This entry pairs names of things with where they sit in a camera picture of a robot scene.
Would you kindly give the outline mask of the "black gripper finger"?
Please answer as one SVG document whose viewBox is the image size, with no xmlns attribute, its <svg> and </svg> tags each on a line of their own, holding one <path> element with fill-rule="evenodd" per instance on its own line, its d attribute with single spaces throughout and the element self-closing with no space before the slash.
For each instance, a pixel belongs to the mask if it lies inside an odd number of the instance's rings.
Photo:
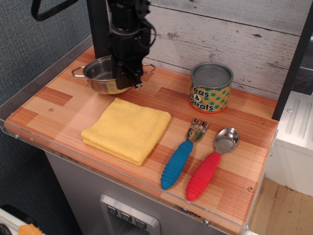
<svg viewBox="0 0 313 235">
<path fill-rule="evenodd" d="M 119 90 L 135 87 L 133 74 L 126 67 L 115 67 L 116 86 Z"/>
</svg>

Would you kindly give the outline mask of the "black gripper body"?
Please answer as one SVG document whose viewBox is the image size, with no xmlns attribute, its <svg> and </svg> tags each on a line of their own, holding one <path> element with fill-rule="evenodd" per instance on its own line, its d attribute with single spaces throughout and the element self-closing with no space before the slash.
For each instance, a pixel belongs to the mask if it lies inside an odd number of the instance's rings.
<svg viewBox="0 0 313 235">
<path fill-rule="evenodd" d="M 126 67 L 133 74 L 135 87 L 141 87 L 143 75 L 142 60 L 149 54 L 151 47 L 151 32 L 141 30 L 132 36 L 109 34 L 109 50 L 113 58 L 113 76 L 115 67 Z"/>
</svg>

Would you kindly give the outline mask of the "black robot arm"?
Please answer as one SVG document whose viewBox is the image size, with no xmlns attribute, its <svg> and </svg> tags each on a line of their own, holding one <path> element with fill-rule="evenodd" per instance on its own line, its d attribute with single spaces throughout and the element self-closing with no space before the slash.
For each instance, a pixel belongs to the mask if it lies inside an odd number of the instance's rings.
<svg viewBox="0 0 313 235">
<path fill-rule="evenodd" d="M 109 0 L 111 22 L 109 50 L 112 74 L 119 90 L 142 87 L 142 60 L 156 40 L 155 27 L 145 19 L 150 13 L 148 0 Z"/>
</svg>

